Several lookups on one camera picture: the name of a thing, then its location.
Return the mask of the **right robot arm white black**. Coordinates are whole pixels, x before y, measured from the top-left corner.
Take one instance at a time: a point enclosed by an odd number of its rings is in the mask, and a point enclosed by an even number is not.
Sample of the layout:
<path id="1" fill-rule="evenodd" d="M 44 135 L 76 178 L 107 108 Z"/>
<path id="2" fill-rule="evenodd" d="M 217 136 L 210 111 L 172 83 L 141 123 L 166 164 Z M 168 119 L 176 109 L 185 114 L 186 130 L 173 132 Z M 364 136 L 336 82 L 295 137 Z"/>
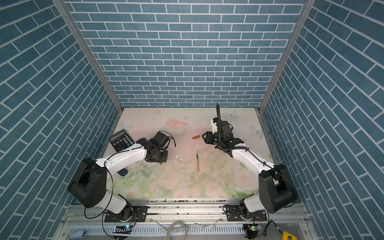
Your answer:
<path id="1" fill-rule="evenodd" d="M 258 176 L 259 192 L 242 199 L 239 204 L 240 214 L 245 220 L 255 217 L 259 211 L 273 214 L 298 200 L 297 189 L 285 165 L 275 165 L 261 158 L 232 134 L 222 137 L 219 133 L 206 132 L 202 138 L 206 144 L 214 145 Z"/>

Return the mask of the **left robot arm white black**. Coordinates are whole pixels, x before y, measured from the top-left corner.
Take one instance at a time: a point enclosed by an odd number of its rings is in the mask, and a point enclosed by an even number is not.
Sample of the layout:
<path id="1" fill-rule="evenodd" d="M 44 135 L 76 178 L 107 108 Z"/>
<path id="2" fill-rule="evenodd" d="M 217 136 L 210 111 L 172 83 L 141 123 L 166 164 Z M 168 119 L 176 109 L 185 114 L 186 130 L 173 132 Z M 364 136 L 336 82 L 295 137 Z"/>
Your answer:
<path id="1" fill-rule="evenodd" d="M 107 181 L 114 174 L 125 176 L 126 167 L 138 161 L 165 163 L 168 147 L 175 138 L 168 132 L 159 131 L 151 139 L 141 138 L 133 142 L 125 131 L 120 131 L 109 139 L 116 146 L 116 153 L 93 160 L 83 159 L 68 184 L 68 191 L 86 208 L 98 207 L 103 212 L 117 218 L 119 222 L 130 221 L 134 217 L 131 203 L 116 194 L 114 188 L 107 188 Z"/>

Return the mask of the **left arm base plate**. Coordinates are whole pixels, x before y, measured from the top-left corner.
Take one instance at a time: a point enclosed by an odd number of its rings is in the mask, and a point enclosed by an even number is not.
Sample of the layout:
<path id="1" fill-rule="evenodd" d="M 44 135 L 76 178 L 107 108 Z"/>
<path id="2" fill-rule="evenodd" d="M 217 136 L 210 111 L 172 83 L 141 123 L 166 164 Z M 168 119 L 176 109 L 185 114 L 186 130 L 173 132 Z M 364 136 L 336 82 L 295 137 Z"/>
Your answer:
<path id="1" fill-rule="evenodd" d="M 124 223 L 124 222 L 145 222 L 149 207 L 147 206 L 132 206 L 125 207 L 119 214 L 114 214 L 107 211 L 104 218 L 106 223 Z"/>

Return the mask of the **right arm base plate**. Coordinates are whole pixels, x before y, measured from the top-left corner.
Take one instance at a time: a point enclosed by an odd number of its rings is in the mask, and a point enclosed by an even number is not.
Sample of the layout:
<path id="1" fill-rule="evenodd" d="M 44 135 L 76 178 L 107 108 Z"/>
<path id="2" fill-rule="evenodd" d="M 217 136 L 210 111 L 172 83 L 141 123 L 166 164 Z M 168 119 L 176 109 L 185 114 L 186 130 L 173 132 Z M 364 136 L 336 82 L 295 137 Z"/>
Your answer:
<path id="1" fill-rule="evenodd" d="M 222 209 L 227 217 L 228 222 L 239 222 L 239 221 L 266 221 L 267 213 L 264 210 L 249 212 L 245 207 L 241 205 L 223 205 Z"/>

